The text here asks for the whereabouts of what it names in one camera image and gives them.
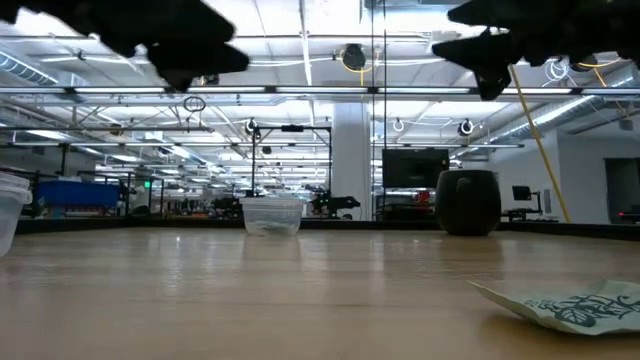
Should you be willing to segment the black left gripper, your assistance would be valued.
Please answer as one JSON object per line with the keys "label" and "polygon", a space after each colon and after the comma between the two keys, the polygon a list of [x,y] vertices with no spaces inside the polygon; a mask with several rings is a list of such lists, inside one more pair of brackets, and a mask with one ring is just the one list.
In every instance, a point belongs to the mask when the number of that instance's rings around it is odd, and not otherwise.
{"label": "black left gripper", "polygon": [[235,26],[202,0],[0,0],[0,20],[14,25],[22,8],[56,17],[80,34],[95,34],[126,57],[138,45],[223,43],[235,33]]}

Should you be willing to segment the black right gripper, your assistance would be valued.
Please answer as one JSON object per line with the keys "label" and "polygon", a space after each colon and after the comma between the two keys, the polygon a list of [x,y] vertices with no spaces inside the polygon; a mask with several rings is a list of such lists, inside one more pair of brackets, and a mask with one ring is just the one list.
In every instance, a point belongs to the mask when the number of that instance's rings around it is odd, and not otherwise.
{"label": "black right gripper", "polygon": [[[526,0],[468,0],[447,12],[450,21],[503,29],[517,27]],[[528,30],[523,56],[539,66],[550,57],[578,63],[600,52],[615,52],[640,66],[640,0],[554,0],[548,17]],[[441,42],[433,53],[471,71],[482,101],[495,100],[512,81],[509,66],[520,59],[508,33],[489,29],[470,38]]]}

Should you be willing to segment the black monitor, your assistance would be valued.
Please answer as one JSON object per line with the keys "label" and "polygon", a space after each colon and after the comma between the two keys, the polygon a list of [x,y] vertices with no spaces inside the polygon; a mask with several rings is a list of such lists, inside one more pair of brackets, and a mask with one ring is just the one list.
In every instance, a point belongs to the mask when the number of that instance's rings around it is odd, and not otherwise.
{"label": "black monitor", "polygon": [[385,149],[382,153],[384,188],[435,188],[449,169],[446,149]]}

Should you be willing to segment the dark green ceramic mug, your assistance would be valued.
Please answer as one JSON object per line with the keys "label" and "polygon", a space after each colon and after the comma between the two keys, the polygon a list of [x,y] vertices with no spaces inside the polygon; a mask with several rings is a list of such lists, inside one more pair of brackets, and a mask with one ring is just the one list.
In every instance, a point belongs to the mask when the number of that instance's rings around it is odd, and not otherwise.
{"label": "dark green ceramic mug", "polygon": [[496,174],[488,170],[442,172],[436,187],[435,216],[449,235],[487,236],[501,218]]}

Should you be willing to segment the small monitor on stand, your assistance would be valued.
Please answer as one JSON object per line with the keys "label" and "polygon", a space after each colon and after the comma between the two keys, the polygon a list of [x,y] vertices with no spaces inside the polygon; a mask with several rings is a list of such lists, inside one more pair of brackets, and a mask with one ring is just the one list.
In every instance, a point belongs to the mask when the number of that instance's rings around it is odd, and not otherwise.
{"label": "small monitor on stand", "polygon": [[507,211],[507,217],[510,222],[525,221],[529,214],[542,215],[541,192],[532,191],[529,186],[513,186],[513,198],[515,201],[532,201],[535,200],[535,208],[516,208]]}

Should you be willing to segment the rectangular clear plastic container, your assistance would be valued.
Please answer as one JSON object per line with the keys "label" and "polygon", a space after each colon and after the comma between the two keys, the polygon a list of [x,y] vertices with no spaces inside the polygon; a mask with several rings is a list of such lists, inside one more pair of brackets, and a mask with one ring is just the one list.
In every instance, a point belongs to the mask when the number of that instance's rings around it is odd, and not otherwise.
{"label": "rectangular clear plastic container", "polygon": [[29,184],[27,179],[0,172],[0,258],[12,246],[23,207],[33,200]]}

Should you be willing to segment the round clear plastic cup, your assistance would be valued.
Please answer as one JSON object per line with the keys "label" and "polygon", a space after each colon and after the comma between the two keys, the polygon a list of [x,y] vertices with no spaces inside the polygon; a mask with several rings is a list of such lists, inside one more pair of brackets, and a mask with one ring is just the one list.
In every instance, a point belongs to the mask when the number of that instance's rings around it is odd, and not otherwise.
{"label": "round clear plastic cup", "polygon": [[245,197],[240,204],[249,234],[293,236],[300,228],[306,202],[297,198]]}

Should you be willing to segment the distant black robot station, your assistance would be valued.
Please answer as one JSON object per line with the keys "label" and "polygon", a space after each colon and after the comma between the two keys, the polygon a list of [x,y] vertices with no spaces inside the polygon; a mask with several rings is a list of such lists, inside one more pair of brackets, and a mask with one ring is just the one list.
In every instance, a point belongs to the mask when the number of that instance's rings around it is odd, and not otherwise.
{"label": "distant black robot station", "polygon": [[329,126],[264,125],[251,121],[250,197],[295,195],[304,212],[322,219],[348,219],[360,209],[352,195],[333,193],[333,131]]}

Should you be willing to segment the green sweetener packet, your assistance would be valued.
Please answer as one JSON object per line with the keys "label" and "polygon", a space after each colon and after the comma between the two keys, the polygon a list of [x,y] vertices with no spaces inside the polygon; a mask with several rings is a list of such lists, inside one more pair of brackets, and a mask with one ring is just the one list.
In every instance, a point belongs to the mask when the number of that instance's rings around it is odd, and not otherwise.
{"label": "green sweetener packet", "polygon": [[575,293],[505,295],[475,284],[487,300],[544,328],[598,336],[640,333],[640,284],[602,280]]}

